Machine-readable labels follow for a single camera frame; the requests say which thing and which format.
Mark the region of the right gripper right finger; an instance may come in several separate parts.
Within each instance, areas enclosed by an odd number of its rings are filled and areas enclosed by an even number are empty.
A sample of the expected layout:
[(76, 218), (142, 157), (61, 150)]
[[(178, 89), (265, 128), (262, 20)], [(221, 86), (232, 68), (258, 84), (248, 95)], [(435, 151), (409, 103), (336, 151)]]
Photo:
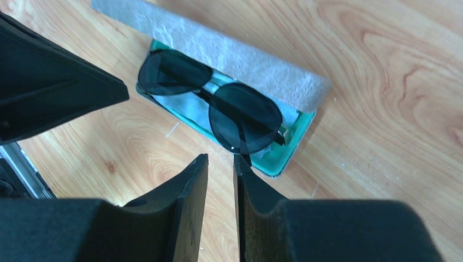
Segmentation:
[(240, 261), (442, 261), (418, 214), (395, 200), (288, 199), (234, 156)]

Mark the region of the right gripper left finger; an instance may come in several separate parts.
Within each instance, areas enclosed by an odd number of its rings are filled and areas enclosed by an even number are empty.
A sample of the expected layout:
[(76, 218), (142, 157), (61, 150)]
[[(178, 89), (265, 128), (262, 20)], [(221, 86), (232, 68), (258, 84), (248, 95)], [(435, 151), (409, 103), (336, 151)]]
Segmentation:
[(1, 199), (1, 261), (197, 261), (208, 156), (152, 191), (103, 199)]

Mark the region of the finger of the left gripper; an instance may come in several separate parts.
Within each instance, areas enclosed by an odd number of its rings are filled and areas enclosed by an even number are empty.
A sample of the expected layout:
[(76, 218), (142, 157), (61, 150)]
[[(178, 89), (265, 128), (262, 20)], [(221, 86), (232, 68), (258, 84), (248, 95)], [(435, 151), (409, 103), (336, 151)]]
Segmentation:
[(1, 13), (1, 144), (128, 99), (121, 79)]

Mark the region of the black sunglasses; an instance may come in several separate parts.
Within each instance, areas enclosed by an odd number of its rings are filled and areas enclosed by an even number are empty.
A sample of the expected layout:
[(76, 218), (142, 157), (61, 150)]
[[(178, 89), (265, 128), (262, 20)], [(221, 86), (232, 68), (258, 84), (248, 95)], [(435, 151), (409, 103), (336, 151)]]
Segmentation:
[(232, 153), (259, 152), (273, 142), (285, 145), (280, 128), (283, 116), (277, 104), (255, 89), (239, 83), (220, 85), (212, 92), (211, 67), (176, 50), (154, 50), (142, 64), (138, 83), (156, 96), (194, 93), (209, 106), (211, 131)]

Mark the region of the grey glasses case green lining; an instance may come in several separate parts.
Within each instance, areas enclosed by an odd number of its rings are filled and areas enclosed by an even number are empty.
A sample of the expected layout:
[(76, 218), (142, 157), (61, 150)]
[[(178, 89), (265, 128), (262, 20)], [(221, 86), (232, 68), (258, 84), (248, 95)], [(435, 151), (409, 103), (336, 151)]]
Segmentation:
[(285, 145), (251, 154), (253, 166), (267, 176), (285, 170), (331, 90), (331, 82), (322, 76), (148, 1), (92, 1), (91, 7), (149, 35), (152, 51), (173, 49), (211, 67), (209, 90), (243, 83), (272, 99), (283, 115), (287, 139)]

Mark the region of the light blue lens cloth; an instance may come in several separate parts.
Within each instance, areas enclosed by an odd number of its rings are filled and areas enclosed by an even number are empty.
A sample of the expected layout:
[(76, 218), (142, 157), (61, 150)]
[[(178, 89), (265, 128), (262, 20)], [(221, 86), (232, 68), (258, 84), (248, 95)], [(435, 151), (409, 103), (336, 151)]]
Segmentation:
[[(241, 83), (237, 79), (232, 79), (224, 74), (214, 72), (212, 76), (212, 82), (208, 82), (204, 87), (207, 91), (215, 93), (219, 89), (219, 86), (230, 84), (230, 83)], [(194, 129), (214, 141), (218, 144), (215, 139), (209, 121), (209, 105), (207, 102), (193, 94), (192, 92), (178, 94), (174, 96), (155, 96), (151, 95), (157, 102), (162, 106), (170, 110), (174, 115), (182, 115), (183, 121), (187, 122), (186, 119), (189, 119), (189, 123)], [(280, 112), (283, 116), (283, 126), (286, 128), (292, 127), (295, 124), (296, 119), (299, 117), (299, 112), (297, 109), (279, 101), (271, 98), (272, 101), (276, 103)], [(253, 157), (261, 159), (263, 155), (271, 152), (271, 146), (251, 154)]]

